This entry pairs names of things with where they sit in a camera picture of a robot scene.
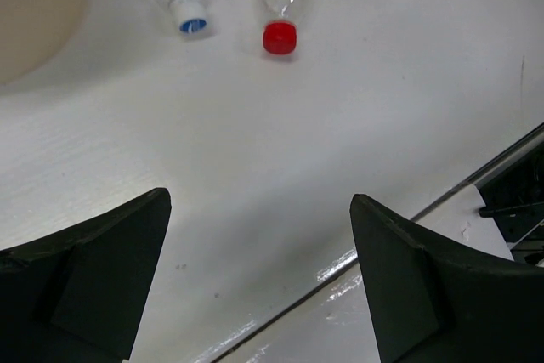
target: white bottle cap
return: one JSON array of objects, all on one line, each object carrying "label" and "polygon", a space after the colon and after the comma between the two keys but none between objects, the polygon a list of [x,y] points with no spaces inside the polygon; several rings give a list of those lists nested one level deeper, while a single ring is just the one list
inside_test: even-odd
[{"label": "white bottle cap", "polygon": [[183,34],[197,33],[207,26],[204,0],[172,0],[168,8]]}]

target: white table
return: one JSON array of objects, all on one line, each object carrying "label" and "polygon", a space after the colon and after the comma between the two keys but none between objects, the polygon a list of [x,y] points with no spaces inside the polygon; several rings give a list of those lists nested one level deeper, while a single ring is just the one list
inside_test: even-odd
[{"label": "white table", "polygon": [[0,88],[0,247],[172,193],[136,363],[217,356],[353,257],[353,193],[414,215],[544,117],[544,0],[315,0],[291,62],[251,0],[211,10],[184,43],[150,0],[90,0]]}]

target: tan bowl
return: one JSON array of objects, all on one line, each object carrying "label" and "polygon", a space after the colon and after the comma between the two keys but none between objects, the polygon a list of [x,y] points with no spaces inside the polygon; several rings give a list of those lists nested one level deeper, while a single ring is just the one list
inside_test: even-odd
[{"label": "tan bowl", "polygon": [[85,0],[0,0],[0,83],[38,67],[79,23]]}]

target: red cap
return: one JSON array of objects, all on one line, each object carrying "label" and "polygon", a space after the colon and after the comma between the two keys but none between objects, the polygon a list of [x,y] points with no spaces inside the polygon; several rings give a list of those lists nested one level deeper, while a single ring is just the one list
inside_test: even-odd
[{"label": "red cap", "polygon": [[292,53],[297,46],[297,27],[285,20],[271,21],[264,28],[263,46],[271,54]]}]

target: blue circle on cap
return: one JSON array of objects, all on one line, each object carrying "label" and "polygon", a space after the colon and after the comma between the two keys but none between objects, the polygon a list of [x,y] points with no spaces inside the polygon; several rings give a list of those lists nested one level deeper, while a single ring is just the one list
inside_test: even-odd
[{"label": "blue circle on cap", "polygon": [[197,33],[198,31],[202,30],[204,27],[206,27],[207,22],[204,19],[191,19],[185,21],[179,29],[182,33],[185,34],[192,34]]}]

